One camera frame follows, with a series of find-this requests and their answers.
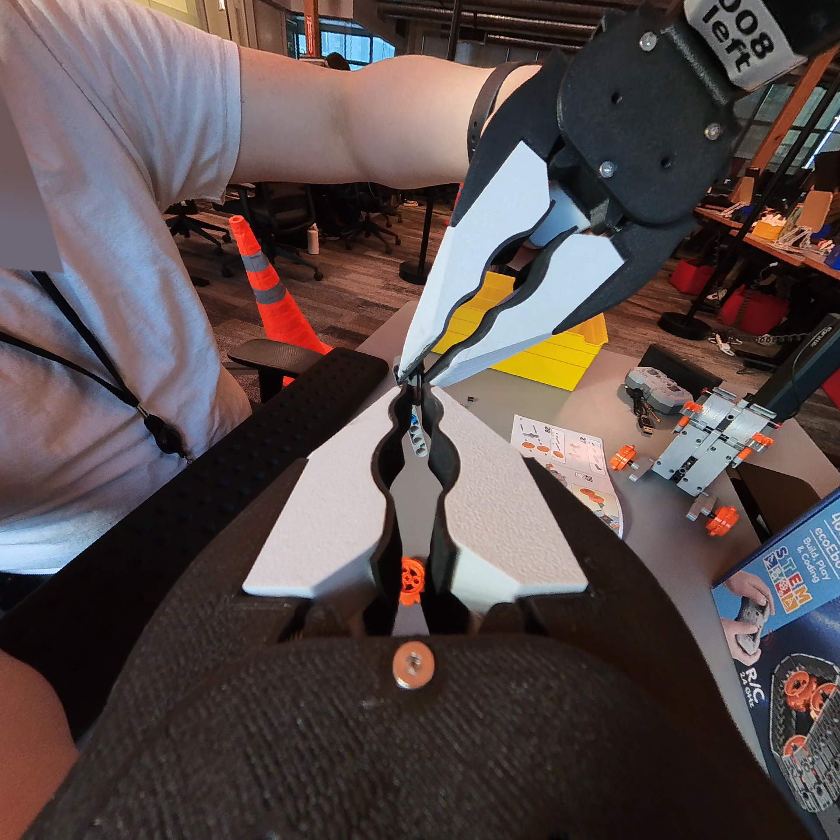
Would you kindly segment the person's left forearm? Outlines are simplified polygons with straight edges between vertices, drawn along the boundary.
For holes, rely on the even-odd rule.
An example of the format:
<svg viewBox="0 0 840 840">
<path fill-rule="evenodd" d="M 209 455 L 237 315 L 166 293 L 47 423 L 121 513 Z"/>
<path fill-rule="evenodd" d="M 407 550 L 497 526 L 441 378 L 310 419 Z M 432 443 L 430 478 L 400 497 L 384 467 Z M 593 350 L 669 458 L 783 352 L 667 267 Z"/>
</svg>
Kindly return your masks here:
<svg viewBox="0 0 840 840">
<path fill-rule="evenodd" d="M 233 182 L 462 182 L 469 117 L 489 69 L 427 56 L 357 71 L 240 48 Z"/>
</svg>

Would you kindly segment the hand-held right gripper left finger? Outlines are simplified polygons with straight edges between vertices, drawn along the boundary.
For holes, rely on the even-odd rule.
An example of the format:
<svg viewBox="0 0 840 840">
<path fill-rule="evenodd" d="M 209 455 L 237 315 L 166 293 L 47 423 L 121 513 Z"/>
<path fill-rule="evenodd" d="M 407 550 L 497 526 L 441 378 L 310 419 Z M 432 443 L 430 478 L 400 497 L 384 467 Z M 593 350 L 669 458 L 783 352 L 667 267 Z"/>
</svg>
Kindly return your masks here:
<svg viewBox="0 0 840 840">
<path fill-rule="evenodd" d="M 405 388 L 393 387 L 308 457 L 245 578 L 251 595 L 328 602 L 391 631 L 403 546 L 391 486 L 403 469 Z"/>
</svg>

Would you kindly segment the grey desk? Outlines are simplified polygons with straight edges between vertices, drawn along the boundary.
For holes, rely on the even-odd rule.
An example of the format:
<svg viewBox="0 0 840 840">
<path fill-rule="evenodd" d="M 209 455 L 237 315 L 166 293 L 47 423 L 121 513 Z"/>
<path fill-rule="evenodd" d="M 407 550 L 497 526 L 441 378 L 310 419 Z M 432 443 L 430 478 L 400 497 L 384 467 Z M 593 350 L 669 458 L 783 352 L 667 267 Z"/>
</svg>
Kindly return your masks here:
<svg viewBox="0 0 840 840">
<path fill-rule="evenodd" d="M 515 415 L 561 426 L 602 439 L 606 455 L 635 444 L 642 454 L 660 452 L 672 437 L 672 416 L 645 443 L 635 416 L 620 393 L 633 360 L 602 350 L 573 392 L 486 370 L 450 386 L 447 392 L 508 443 Z M 408 440 L 403 441 L 404 470 L 395 478 L 392 495 L 406 555 L 425 559 L 440 489 L 421 465 Z M 623 538 L 645 562 L 678 607 L 705 655 L 721 695 L 745 742 L 764 765 L 758 736 L 721 629 L 711 584 L 720 574 L 755 551 L 760 544 L 749 520 L 724 538 L 707 536 L 703 526 L 686 518 L 691 499 L 665 479 L 644 476 L 628 480 L 614 473 L 612 482 L 624 517 Z"/>
</svg>

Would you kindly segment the yellow plastic parts bin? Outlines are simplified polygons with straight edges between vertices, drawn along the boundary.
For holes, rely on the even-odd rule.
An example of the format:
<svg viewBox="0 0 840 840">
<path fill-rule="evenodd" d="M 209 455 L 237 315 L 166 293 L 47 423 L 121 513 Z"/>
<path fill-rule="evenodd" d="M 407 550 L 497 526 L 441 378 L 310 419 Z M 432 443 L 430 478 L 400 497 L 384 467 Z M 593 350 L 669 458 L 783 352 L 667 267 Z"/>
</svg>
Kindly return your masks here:
<svg viewBox="0 0 840 840">
<path fill-rule="evenodd" d="M 513 276 L 487 272 L 476 296 L 454 313 L 446 334 L 434 346 L 434 352 L 442 354 L 468 338 L 490 307 L 512 292 L 513 282 Z M 572 329 L 512 355 L 492 368 L 571 392 L 607 341 L 606 322 L 600 313 Z"/>
</svg>

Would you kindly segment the partly built toy robot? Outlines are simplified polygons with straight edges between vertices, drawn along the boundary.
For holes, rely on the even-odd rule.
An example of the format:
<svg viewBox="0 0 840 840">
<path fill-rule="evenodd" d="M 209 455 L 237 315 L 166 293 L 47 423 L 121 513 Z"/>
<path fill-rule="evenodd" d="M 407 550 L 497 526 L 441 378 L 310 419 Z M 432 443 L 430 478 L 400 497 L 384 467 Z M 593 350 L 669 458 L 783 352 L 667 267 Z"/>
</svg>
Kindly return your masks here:
<svg viewBox="0 0 840 840">
<path fill-rule="evenodd" d="M 639 456 L 634 446 L 627 445 L 611 458 L 610 468 L 630 468 L 632 481 L 652 471 L 676 483 L 696 499 L 686 517 L 692 521 L 708 518 L 707 531 L 719 537 L 739 515 L 735 507 L 720 507 L 707 488 L 725 468 L 739 467 L 752 452 L 771 446 L 774 441 L 767 431 L 781 423 L 767 408 L 718 387 L 705 390 L 700 402 L 687 402 L 681 414 L 671 443 L 657 458 Z"/>
</svg>

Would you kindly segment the grey battery box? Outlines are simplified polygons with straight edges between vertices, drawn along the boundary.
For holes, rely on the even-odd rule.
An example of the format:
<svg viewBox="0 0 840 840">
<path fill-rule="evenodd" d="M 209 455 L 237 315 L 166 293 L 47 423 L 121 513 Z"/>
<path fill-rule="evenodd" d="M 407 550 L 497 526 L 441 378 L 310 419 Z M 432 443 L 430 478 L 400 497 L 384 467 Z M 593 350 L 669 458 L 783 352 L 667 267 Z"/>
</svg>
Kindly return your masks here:
<svg viewBox="0 0 840 840">
<path fill-rule="evenodd" d="M 625 386 L 640 390 L 645 402 L 657 414 L 676 414 L 694 397 L 686 389 L 669 379 L 662 371 L 650 366 L 638 366 L 626 374 Z"/>
</svg>

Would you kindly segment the grey beam with blue pin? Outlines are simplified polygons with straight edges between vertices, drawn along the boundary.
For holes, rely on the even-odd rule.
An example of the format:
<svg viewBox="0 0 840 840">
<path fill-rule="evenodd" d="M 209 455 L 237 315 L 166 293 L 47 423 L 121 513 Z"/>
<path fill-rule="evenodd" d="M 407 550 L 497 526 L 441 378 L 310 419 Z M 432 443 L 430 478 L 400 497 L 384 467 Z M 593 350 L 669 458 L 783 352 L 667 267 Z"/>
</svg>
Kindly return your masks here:
<svg viewBox="0 0 840 840">
<path fill-rule="evenodd" d="M 422 394 L 416 387 L 411 388 L 409 394 L 411 396 L 411 408 L 407 436 L 414 454 L 419 458 L 425 458 L 428 455 L 429 446 L 422 423 Z"/>
</svg>

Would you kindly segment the red bag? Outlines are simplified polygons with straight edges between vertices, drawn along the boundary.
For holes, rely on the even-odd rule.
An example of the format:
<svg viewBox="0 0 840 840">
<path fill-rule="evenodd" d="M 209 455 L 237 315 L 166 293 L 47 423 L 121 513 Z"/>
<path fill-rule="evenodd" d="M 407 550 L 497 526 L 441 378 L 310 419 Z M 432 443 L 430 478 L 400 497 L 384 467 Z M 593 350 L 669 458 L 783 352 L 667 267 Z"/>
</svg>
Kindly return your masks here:
<svg viewBox="0 0 840 840">
<path fill-rule="evenodd" d="M 717 321 L 761 336 L 776 328 L 790 308 L 785 299 L 747 289 L 744 285 L 736 289 L 717 315 Z"/>
<path fill-rule="evenodd" d="M 668 282 L 679 292 L 686 295 L 696 296 L 708 283 L 715 267 L 704 264 L 698 259 L 680 260 Z"/>
</svg>

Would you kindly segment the blue robot kit box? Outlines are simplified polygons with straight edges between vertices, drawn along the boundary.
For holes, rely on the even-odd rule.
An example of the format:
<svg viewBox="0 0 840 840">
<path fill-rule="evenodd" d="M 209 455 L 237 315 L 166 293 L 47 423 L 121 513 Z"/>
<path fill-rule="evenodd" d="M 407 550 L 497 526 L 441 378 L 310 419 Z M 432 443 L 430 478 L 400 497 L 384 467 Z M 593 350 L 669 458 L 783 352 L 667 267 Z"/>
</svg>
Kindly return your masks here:
<svg viewBox="0 0 840 840">
<path fill-rule="evenodd" d="M 713 591 L 774 780 L 814 837 L 839 837 L 839 491 Z"/>
</svg>

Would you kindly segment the orange traffic cone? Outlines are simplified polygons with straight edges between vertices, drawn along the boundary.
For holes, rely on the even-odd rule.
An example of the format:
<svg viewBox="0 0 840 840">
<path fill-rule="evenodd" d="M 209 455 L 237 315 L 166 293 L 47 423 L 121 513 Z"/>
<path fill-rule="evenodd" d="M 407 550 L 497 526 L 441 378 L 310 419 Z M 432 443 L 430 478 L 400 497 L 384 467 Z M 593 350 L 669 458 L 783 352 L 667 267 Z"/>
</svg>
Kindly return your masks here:
<svg viewBox="0 0 840 840">
<path fill-rule="evenodd" d="M 323 343 L 303 316 L 297 303 L 279 279 L 245 218 L 234 215 L 230 225 L 255 295 L 266 336 L 306 350 L 326 354 L 332 347 Z"/>
</svg>

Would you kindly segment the black upright device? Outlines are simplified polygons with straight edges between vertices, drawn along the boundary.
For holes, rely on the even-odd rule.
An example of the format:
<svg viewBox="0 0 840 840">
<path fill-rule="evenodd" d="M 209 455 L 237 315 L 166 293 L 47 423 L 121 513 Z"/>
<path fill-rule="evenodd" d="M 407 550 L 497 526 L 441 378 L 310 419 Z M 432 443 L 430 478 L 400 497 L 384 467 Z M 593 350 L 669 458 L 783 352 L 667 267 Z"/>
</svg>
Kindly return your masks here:
<svg viewBox="0 0 840 840">
<path fill-rule="evenodd" d="M 753 402 L 782 424 L 839 368 L 839 316 L 829 313 L 759 388 Z"/>
</svg>

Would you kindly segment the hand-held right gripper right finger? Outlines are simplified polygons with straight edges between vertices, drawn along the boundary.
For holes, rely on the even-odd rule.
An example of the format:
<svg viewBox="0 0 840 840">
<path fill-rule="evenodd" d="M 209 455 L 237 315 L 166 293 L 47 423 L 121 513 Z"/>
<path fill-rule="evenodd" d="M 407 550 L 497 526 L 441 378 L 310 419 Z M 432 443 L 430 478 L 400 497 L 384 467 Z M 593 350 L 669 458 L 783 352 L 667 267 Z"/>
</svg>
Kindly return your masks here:
<svg viewBox="0 0 840 840">
<path fill-rule="evenodd" d="M 583 592 L 587 580 L 530 467 L 438 387 L 423 389 L 428 466 L 441 485 L 426 566 L 430 631 L 465 631 L 471 613 L 533 595 Z"/>
</svg>

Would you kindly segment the person's white shirt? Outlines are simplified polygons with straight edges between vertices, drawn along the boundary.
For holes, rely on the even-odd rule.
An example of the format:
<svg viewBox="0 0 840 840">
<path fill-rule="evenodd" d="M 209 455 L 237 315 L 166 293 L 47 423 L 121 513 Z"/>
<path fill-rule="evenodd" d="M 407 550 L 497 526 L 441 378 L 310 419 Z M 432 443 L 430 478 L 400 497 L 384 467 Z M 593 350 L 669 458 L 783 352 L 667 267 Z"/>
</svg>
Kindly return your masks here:
<svg viewBox="0 0 840 840">
<path fill-rule="evenodd" d="M 250 406 L 162 212 L 219 198 L 233 173 L 236 45 L 132 2 L 2 2 L 2 85 L 56 286 L 143 407 L 203 454 Z M 2 345 L 3 572 L 57 572 L 185 465 L 99 384 Z"/>
</svg>

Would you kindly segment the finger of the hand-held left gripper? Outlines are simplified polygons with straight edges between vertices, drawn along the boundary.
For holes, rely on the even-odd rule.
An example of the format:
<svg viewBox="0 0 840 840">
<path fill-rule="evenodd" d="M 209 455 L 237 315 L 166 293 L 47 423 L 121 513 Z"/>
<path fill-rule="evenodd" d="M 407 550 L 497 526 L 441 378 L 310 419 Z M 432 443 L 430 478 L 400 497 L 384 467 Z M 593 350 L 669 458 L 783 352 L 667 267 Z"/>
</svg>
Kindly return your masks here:
<svg viewBox="0 0 840 840">
<path fill-rule="evenodd" d="M 434 363 L 427 383 L 452 385 L 547 340 L 622 264 L 608 237 L 558 235 L 533 261 L 525 283 Z"/>
<path fill-rule="evenodd" d="M 410 377 L 447 330 L 452 312 L 480 289 L 499 248 L 529 236 L 550 211 L 547 165 L 523 141 L 467 205 L 464 188 L 403 345 L 399 377 Z"/>
</svg>

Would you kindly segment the black wristband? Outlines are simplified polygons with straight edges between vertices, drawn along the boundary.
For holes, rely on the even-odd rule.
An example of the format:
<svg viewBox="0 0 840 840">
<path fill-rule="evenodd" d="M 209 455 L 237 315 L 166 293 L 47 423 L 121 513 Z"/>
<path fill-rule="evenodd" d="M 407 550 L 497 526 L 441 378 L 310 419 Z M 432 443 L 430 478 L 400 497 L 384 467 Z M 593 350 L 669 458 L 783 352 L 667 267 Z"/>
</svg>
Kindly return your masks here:
<svg viewBox="0 0 840 840">
<path fill-rule="evenodd" d="M 539 137 L 545 134 L 545 119 L 540 114 L 545 110 L 542 72 L 534 72 L 509 98 L 499 101 L 501 87 L 520 67 L 541 66 L 521 61 L 504 62 L 490 73 L 479 91 L 467 130 L 468 180 L 487 184 L 521 140 L 536 138 L 540 143 Z"/>
</svg>

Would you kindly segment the instruction booklet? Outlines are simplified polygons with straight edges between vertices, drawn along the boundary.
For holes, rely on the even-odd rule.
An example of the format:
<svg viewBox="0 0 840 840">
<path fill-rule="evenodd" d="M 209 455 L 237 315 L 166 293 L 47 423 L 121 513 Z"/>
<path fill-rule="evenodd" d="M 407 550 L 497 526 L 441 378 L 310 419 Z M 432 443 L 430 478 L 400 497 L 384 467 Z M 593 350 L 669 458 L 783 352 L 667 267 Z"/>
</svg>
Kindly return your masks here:
<svg viewBox="0 0 840 840">
<path fill-rule="evenodd" d="M 515 415 L 511 445 L 522 456 L 540 462 L 578 501 L 623 536 L 621 504 L 607 473 L 599 437 Z"/>
</svg>

